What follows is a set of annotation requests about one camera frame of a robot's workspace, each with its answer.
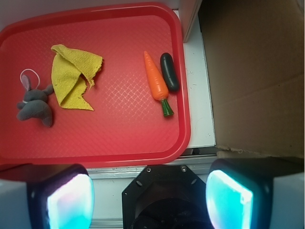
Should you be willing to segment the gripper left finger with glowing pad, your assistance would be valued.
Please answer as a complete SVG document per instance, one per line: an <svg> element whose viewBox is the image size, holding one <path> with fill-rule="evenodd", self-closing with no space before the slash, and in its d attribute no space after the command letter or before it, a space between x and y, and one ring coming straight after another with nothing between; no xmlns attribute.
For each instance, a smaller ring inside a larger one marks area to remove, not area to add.
<svg viewBox="0 0 305 229"><path fill-rule="evenodd" d="M88 229L93 181L80 164L2 165L2 229Z"/></svg>

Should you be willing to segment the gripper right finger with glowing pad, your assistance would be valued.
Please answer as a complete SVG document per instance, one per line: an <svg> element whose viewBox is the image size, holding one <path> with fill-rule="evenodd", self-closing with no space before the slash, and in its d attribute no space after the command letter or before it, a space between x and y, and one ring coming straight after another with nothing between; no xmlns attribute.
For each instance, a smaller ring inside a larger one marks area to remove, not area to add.
<svg viewBox="0 0 305 229"><path fill-rule="evenodd" d="M222 158L206 181L216 229L303 229L305 164L301 158Z"/></svg>

